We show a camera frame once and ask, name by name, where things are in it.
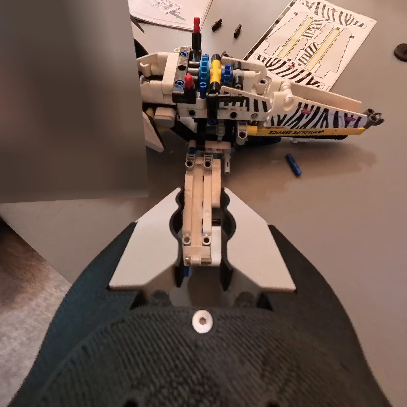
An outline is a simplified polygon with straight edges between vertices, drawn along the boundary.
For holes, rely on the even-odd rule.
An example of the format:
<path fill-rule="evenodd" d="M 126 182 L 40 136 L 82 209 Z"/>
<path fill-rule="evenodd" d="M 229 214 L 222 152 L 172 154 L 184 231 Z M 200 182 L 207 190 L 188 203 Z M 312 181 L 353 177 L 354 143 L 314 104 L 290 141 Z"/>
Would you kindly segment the blue lego pin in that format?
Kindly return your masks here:
<path fill-rule="evenodd" d="M 290 167 L 291 171 L 293 172 L 293 174 L 296 177 L 300 177 L 302 175 L 302 170 L 299 167 L 298 163 L 296 162 L 296 160 L 294 159 L 294 157 L 291 154 L 287 154 L 285 156 L 285 160 L 288 164 L 288 166 Z"/>

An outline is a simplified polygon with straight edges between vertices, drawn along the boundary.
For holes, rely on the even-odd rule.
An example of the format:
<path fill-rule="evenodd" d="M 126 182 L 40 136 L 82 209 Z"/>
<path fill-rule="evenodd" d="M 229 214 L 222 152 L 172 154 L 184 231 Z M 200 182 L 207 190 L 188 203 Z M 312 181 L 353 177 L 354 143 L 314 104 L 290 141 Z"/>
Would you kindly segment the lego instruction booklet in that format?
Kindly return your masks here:
<path fill-rule="evenodd" d="M 202 24 L 211 0 L 129 0 L 130 15 L 140 23 L 192 32 L 194 18 Z"/>

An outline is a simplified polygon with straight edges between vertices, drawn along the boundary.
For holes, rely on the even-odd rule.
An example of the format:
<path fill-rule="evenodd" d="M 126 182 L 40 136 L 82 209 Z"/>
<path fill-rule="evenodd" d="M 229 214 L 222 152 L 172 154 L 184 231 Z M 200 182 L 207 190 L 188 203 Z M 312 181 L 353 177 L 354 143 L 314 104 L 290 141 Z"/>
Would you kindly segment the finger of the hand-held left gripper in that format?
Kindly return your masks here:
<path fill-rule="evenodd" d="M 145 135 L 145 146 L 156 152 L 163 152 L 164 145 L 161 140 L 160 133 L 154 122 L 155 110 L 148 107 L 144 111 L 144 135 Z"/>

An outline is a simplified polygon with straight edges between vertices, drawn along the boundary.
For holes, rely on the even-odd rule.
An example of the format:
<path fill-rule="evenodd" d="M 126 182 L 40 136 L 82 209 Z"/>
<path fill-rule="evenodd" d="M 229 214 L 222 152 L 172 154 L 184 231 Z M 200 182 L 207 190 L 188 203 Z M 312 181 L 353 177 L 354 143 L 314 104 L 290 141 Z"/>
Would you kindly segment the white lego skid assembly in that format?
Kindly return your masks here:
<path fill-rule="evenodd" d="M 186 267 L 222 261 L 221 159 L 190 146 L 186 155 L 182 256 Z"/>

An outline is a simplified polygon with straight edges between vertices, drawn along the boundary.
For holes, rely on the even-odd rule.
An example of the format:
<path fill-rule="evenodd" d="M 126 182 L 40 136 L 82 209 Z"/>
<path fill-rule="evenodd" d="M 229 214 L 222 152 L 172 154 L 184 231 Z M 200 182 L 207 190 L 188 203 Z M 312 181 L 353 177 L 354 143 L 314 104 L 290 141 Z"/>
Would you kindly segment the zebra striped lego helicopter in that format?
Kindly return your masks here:
<path fill-rule="evenodd" d="M 343 140 L 384 122 L 373 109 L 361 113 L 357 100 L 269 77 L 260 62 L 204 54 L 200 18 L 194 18 L 191 41 L 172 53 L 136 49 L 143 111 L 153 108 L 157 129 L 171 129 L 189 147 L 222 155 L 225 174 L 239 146 L 281 138 Z"/>

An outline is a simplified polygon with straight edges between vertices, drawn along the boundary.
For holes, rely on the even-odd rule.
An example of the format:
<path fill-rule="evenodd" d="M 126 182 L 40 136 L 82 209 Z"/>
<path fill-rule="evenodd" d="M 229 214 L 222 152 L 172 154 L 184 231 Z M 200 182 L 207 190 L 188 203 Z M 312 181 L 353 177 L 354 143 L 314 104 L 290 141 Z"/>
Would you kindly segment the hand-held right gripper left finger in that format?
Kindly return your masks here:
<path fill-rule="evenodd" d="M 109 282 L 111 290 L 170 292 L 184 280 L 181 241 L 173 221 L 180 215 L 181 188 L 153 206 L 135 225 Z"/>

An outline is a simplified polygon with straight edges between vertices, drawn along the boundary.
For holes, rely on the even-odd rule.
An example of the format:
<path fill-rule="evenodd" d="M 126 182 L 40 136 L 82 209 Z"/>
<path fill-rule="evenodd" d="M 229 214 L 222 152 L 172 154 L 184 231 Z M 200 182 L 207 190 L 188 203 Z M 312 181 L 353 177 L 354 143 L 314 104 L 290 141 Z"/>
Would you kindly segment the zebra sticker sheet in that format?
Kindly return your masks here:
<path fill-rule="evenodd" d="M 376 23 L 328 1 L 291 1 L 244 60 L 269 77 L 329 91 Z"/>

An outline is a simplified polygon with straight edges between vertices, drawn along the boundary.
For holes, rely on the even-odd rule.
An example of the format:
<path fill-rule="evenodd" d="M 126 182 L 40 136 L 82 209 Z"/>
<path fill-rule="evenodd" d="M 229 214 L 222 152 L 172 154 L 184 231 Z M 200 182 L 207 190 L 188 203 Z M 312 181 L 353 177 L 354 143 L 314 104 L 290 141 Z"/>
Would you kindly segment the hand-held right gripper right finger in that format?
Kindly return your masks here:
<path fill-rule="evenodd" d="M 295 292 L 295 284 L 267 222 L 228 188 L 221 192 L 221 210 L 223 290 Z"/>

